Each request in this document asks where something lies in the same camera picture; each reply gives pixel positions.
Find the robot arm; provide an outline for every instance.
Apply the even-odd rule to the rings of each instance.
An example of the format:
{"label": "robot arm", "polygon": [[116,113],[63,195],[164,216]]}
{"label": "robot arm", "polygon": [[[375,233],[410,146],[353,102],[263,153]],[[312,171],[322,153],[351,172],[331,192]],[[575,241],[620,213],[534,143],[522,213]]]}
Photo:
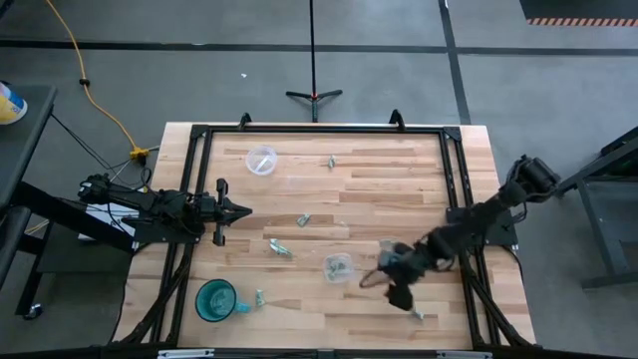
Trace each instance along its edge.
{"label": "robot arm", "polygon": [[217,199],[208,195],[178,190],[138,191],[109,180],[108,175],[93,175],[80,183],[78,196],[85,203],[115,203],[137,210],[137,218],[123,222],[136,229],[135,240],[142,243],[196,243],[205,232],[204,224],[216,223],[213,242],[224,245],[223,227],[252,213],[252,209],[234,204],[226,197],[228,183],[217,180]]}
{"label": "robot arm", "polygon": [[376,285],[381,276],[381,281],[390,282],[386,293],[390,304],[404,310],[412,309],[414,300],[410,284],[424,276],[427,270],[440,269],[442,263],[473,246],[474,236],[486,232],[502,212],[528,201],[549,199],[559,181],[558,175],[542,160],[523,156],[516,161],[506,183],[492,198],[467,208],[459,222],[434,228],[414,247],[397,243],[391,251],[382,251],[377,269],[364,276],[359,285],[362,288]]}

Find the clear plastic cup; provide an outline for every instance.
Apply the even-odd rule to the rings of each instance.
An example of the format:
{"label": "clear plastic cup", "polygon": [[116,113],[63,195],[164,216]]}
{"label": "clear plastic cup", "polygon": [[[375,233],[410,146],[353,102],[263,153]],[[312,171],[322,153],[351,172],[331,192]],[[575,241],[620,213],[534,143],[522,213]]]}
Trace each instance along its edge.
{"label": "clear plastic cup", "polygon": [[275,165],[277,165],[277,152],[268,146],[252,149],[246,156],[246,166],[258,176],[272,174],[275,171]]}
{"label": "clear plastic cup", "polygon": [[343,283],[350,280],[354,270],[352,257],[348,253],[328,255],[323,260],[323,274],[330,283]]}

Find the teal cup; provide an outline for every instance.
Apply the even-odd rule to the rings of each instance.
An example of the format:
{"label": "teal cup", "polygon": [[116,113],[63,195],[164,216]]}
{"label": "teal cup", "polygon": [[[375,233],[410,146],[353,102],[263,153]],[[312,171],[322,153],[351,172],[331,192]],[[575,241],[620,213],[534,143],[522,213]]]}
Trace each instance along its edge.
{"label": "teal cup", "polygon": [[248,313],[250,305],[239,301],[237,291],[227,280],[212,279],[199,288],[195,310],[201,319],[214,323],[226,319],[235,311]]}

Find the wooden tabletop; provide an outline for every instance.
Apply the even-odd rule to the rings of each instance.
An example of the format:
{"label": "wooden tabletop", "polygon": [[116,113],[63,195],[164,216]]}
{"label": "wooden tabletop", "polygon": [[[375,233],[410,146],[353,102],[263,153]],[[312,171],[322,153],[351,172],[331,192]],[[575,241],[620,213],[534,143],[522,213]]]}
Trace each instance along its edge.
{"label": "wooden tabletop", "polygon": [[[166,124],[153,188],[179,187],[190,126]],[[475,201],[488,199],[498,189],[498,180],[487,130],[463,126],[462,134]],[[248,151],[259,145],[278,154],[276,169],[267,177],[251,174],[244,163]],[[332,170],[331,155],[336,158]],[[253,214],[225,230],[225,247],[212,244],[213,225],[195,247],[180,347],[471,348],[458,269],[428,272],[412,286],[416,307],[426,314],[423,321],[388,304],[385,288],[358,286],[365,270],[376,266],[380,240],[413,243],[445,222],[449,204],[437,137],[216,134],[205,189],[214,192],[218,178],[228,181],[228,197],[252,208]],[[463,203],[460,192],[458,196]],[[311,214],[310,221],[299,227],[296,219],[304,213]],[[274,253],[270,238],[278,238],[293,257]],[[156,299],[166,248],[150,245],[134,257],[115,339],[129,334]],[[352,256],[352,281],[330,284],[324,278],[323,260],[334,253]],[[495,302],[520,334],[533,341],[515,261],[498,247],[486,248],[485,260]],[[195,294],[214,278],[232,283],[241,299],[253,305],[252,312],[235,313],[219,323],[200,319],[194,310]],[[263,307],[254,307],[256,289],[264,292]],[[170,315],[171,303],[163,334]],[[481,305],[478,316],[487,338]]]}

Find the small plastic container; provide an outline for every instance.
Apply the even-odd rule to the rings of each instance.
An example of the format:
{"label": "small plastic container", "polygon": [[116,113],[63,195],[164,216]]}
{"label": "small plastic container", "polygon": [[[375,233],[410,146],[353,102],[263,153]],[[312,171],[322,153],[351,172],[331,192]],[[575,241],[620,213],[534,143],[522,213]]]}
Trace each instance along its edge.
{"label": "small plastic container", "polygon": [[0,83],[0,125],[10,125],[27,113],[27,102]]}
{"label": "small plastic container", "polygon": [[323,274],[330,283],[343,283],[354,274],[352,257],[348,253],[328,255],[323,260]]}
{"label": "small plastic container", "polygon": [[258,175],[267,176],[275,171],[277,165],[277,152],[268,146],[259,146],[250,150],[246,156],[246,166]]}

